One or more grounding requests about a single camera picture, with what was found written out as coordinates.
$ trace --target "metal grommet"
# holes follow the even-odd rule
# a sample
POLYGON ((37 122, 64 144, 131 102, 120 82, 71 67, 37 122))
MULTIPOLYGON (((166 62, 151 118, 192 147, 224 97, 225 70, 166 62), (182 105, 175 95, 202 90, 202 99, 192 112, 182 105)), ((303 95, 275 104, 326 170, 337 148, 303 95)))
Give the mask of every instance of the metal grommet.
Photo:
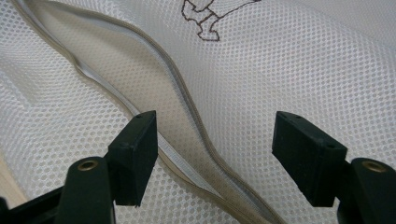
POLYGON ((95 168, 99 163, 97 161, 84 161, 78 165, 80 171, 89 171, 95 168))
POLYGON ((387 171, 387 168, 375 161, 363 161, 361 164, 367 169, 377 173, 384 173, 387 171))

